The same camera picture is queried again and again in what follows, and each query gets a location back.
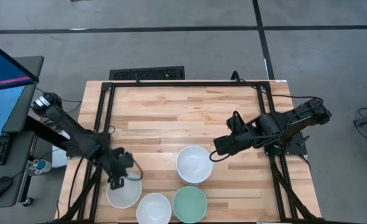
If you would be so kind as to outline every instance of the black metal frame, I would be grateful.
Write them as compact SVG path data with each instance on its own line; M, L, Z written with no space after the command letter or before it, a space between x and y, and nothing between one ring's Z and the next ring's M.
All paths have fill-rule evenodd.
M108 105L106 110L106 117L105 117L105 126L103 128L103 132L108 131L108 127L110 124L111 119L111 112L113 109L113 100L114 100L114 94L117 87L147 87L147 86L252 86L256 87L258 101L259 101L259 107L261 113L266 113L264 100L263 100L263 93L261 88L264 88L266 90L266 96L268 99L268 105L270 111L275 111L273 99L272 99L272 93L271 93L271 87L269 82L241 82L239 79L239 76L235 73L232 75L231 79L233 81L222 81L222 82L140 82L137 80L136 82L124 82L124 83L112 83L112 82L105 82L102 84L101 87L101 95L100 100L98 104L98 111L96 112L96 120L95 120L95 127L94 130L99 129L100 125L100 119L102 114L102 108L103 103L105 102L105 96L106 91L109 90L109 99L108 99ZM276 164L276 155L273 155L271 153L268 153L271 151L269 148L271 146L265 147L265 153L269 156L269 162L271 165L271 171L272 171L272 179L274 183L274 190L276 193L276 201L277 201L277 208L279 211L279 217L281 219L281 222L290 222L290 223L323 223L323 224L344 224L343 222L330 222L325 221L322 218L317 218L314 215L312 215L307 208L302 204L300 199L296 196L294 191L291 187L290 177L289 177L289 170L287 168L287 161L286 156L284 154L280 154L279 158L281 161L281 167L283 174L279 171ZM90 181L91 176L91 168L92 165L89 163L86 168L86 174L84 179L84 186L88 184ZM100 180L101 176L98 176L98 179L95 182L95 188L91 200L91 209L90 209L90 216L89 219L83 219L84 216L84 207L85 207L85 201L82 203L79 213L77 216L76 222L83 222L83 223L91 223L95 221L95 215L96 215L96 207L98 203L98 196L99 196L99 189L100 189ZM284 210L284 204L282 199L282 192L280 185L284 188L284 190L287 192L287 196L289 198L289 205L290 205L290 212L291 212L291 218L286 217L286 213ZM299 219L298 211L302 214L302 216L305 219Z
M29 158L27 158L27 163L31 165L33 160L34 160L33 155L29 155ZM23 181L24 181L23 188L21 189L21 191L19 192L17 196L17 201L19 203L24 203L27 200L27 193L29 193L29 187L30 187L31 180L32 180L32 176L29 175L29 170L26 170L23 173Z

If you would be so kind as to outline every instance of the green bowl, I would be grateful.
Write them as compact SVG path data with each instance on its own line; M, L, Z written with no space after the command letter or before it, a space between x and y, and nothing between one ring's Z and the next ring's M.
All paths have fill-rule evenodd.
M207 212L206 195L197 187L182 187L174 196L172 210L184 223L199 222Z

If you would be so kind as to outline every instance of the wooden tabletop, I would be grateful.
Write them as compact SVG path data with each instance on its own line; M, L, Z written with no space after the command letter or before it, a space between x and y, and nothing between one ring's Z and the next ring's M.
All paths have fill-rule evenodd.
M78 117L78 122L86 129L93 129L101 84L101 81L86 84ZM286 82L271 81L271 90L272 94L290 95ZM276 111L293 108L290 98L274 97L274 104ZM230 133L225 122L234 110L239 111L245 121L258 116L260 110L256 91L247 86L117 87L110 121L110 125L116 128L111 135L111 147L123 147L131 152L144 170L140 199L158 192L172 203L176 191L185 186L175 170L178 153L190 145L214 151L213 139ZM308 165L297 156L286 158L293 190L314 215L320 216ZM78 161L72 159L67 165L59 198L61 215L67 211L68 195ZM75 181L72 202L81 192L85 167L84 160ZM114 208L106 198L106 181L104 173L96 222L137 222L136 208L140 199L131 208ZM197 187L208 199L207 214L202 222L279 221L269 159L263 149L247 149L216 163L211 176ZM284 190L282 192L289 217L286 193ZM85 217L90 211L92 193L89 195ZM174 213L171 221L178 221Z

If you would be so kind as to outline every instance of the monitor screen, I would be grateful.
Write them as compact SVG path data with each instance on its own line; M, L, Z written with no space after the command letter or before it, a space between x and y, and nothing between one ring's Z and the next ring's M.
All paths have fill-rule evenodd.
M0 89L32 84L35 82L32 76L0 49Z

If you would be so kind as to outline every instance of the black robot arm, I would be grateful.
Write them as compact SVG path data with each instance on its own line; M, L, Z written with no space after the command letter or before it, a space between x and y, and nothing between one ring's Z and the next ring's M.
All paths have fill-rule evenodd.
M122 177L127 176L127 168L134 166L134 159L132 154L121 147L109 147L110 134L95 133L83 128L64 112L62 102L55 93L44 93L33 102L32 109L70 135L69 142L63 144L66 151L78 153L95 166L101 167L109 175L112 190L124 186Z
M214 139L216 152L220 156L232 156L250 147L260 148L272 143L284 146L307 126L327 123L331 115L323 101L316 98L284 113L261 114L248 123L235 111L226 121L231 134Z

